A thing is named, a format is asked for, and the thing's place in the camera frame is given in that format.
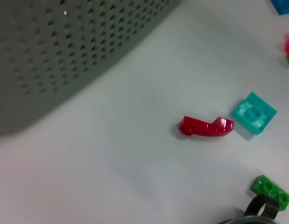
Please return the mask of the teal square brick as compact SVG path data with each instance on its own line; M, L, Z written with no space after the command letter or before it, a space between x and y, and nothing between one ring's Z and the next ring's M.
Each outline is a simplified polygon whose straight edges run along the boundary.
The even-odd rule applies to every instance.
M254 135L264 131L277 110L251 92L232 113L233 118Z

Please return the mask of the grey perforated storage bin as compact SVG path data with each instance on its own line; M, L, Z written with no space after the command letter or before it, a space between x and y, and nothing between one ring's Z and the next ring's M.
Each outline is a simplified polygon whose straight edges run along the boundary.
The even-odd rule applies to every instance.
M84 88L181 0L0 0L0 136Z

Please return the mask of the blue square brick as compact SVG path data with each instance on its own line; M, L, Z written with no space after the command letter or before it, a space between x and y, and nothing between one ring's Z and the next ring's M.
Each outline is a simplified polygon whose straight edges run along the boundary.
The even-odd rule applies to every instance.
M270 0L279 15L289 14L289 0Z

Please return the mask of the dark red curved brick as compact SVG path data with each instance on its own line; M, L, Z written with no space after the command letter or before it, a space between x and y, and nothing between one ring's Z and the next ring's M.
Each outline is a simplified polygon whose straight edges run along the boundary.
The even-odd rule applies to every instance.
M234 130L234 121L217 117L212 123L208 123L185 116L179 124L179 130L189 136L222 137Z

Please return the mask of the bright green long brick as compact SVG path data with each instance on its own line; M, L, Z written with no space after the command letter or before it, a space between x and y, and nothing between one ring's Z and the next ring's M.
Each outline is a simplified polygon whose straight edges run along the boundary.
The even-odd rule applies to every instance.
M256 195L265 194L277 200L279 211L285 211L289 204L289 194L265 175L256 177L250 190Z

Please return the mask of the glass teacup black sleeve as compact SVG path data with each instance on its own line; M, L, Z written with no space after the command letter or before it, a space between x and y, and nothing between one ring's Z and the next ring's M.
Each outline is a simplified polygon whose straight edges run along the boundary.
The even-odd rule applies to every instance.
M279 212L279 202L265 194L257 195L248 205L244 215L217 224L279 224L275 218Z

